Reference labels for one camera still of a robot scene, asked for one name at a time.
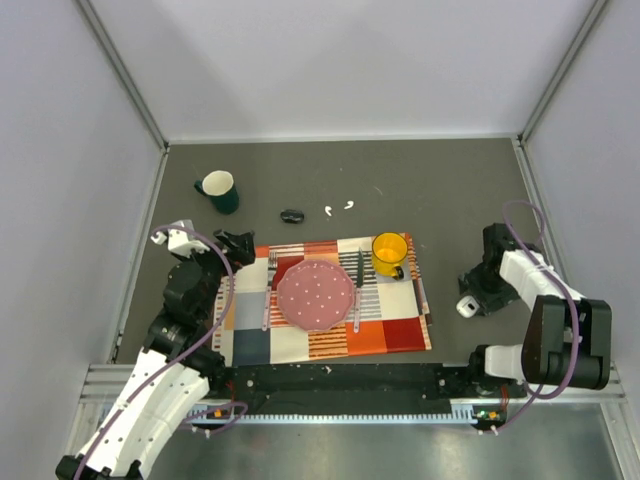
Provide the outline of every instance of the fork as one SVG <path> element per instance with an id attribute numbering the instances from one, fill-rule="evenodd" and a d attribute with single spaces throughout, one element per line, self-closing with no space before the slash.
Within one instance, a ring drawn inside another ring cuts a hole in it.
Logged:
<path id="1" fill-rule="evenodd" d="M 267 268 L 267 301 L 265 302 L 264 315 L 262 316 L 263 332 L 271 328 L 271 287 L 273 286 L 273 277 L 276 276 L 276 270 L 278 270 L 278 257 L 276 256 L 276 252 L 269 252 Z"/>

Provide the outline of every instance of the yellow mug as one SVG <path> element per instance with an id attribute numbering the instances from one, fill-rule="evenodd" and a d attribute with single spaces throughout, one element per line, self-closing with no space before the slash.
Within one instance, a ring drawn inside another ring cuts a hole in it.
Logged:
<path id="1" fill-rule="evenodd" d="M 402 264 L 409 253 L 409 245 L 399 233 L 381 233 L 373 240 L 371 261 L 373 268 L 380 275 L 404 278 Z"/>

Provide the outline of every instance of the white wall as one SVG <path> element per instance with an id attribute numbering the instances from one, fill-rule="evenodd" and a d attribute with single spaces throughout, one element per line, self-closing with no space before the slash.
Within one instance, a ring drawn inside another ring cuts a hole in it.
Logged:
<path id="1" fill-rule="evenodd" d="M 0 7 L 0 477 L 54 478 L 159 152 L 70 0 Z"/>
<path id="2" fill-rule="evenodd" d="M 640 419 L 640 3 L 614 0 L 530 142 L 585 294 L 613 307 L 614 360 Z"/>
<path id="3" fill-rule="evenodd" d="M 94 0 L 170 140 L 522 130 L 593 0 Z"/>

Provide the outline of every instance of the gray floor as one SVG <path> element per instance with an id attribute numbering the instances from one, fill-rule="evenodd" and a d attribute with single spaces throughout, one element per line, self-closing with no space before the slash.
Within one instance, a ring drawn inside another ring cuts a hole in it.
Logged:
<path id="1" fill-rule="evenodd" d="M 236 179 L 241 206 L 231 216 L 192 187 L 217 169 Z M 478 344 L 523 339 L 529 314 L 521 302 L 474 319 L 461 318 L 455 304 L 458 275 L 481 259 L 482 229 L 501 221 L 503 202 L 526 196 L 507 139 L 173 146 L 152 225 L 190 218 L 207 234 L 253 229 L 257 244 L 409 232 L 433 315 L 433 349 L 358 361 L 461 363 Z M 349 200 L 355 205 L 344 210 Z M 331 218 L 325 205 L 333 207 Z M 284 224 L 285 208 L 303 210 L 306 222 Z M 513 218 L 525 238 L 535 237 L 531 212 L 516 210 Z M 134 361 L 174 263 L 165 248 L 147 244 L 118 362 Z"/>
<path id="2" fill-rule="evenodd" d="M 536 405 L 500 436 L 471 427 L 237 426 L 176 433 L 149 480 L 622 480 L 599 405 Z"/>

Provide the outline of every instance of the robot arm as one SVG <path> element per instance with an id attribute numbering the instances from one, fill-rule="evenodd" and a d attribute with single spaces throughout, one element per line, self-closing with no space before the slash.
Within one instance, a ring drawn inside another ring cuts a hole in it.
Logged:
<path id="1" fill-rule="evenodd" d="M 483 237 L 483 261 L 459 278 L 461 293 L 467 295 L 458 303 L 458 311 L 467 318 L 486 316 L 521 298 L 532 312 L 523 344 L 482 348 L 485 373 L 536 384 L 562 382 L 569 366 L 571 316 L 567 299 L 546 271 L 567 288 L 580 320 L 578 359 L 569 386 L 604 388 L 611 361 L 609 305 L 570 288 L 542 254 L 527 245 L 539 262 L 533 264 L 504 224 L 486 227 Z"/>
<path id="2" fill-rule="evenodd" d="M 193 229 L 190 220 L 174 224 Z M 214 236 L 234 272 L 254 262 L 253 232 L 236 236 L 218 231 Z M 224 357 L 203 345 L 127 403 L 150 375 L 207 332 L 204 321 L 210 316 L 225 274 L 217 254 L 185 232 L 170 230 L 168 235 L 157 235 L 152 240 L 159 245 L 167 243 L 180 263 L 169 272 L 163 308 L 149 327 L 133 372 L 102 425 L 108 424 L 116 412 L 122 413 L 91 453 L 80 475 L 82 480 L 147 478 L 158 454 L 187 413 L 205 395 L 224 388 Z M 98 432 L 78 455 L 63 457 L 56 469 L 59 480 L 74 478 L 97 435 Z"/>

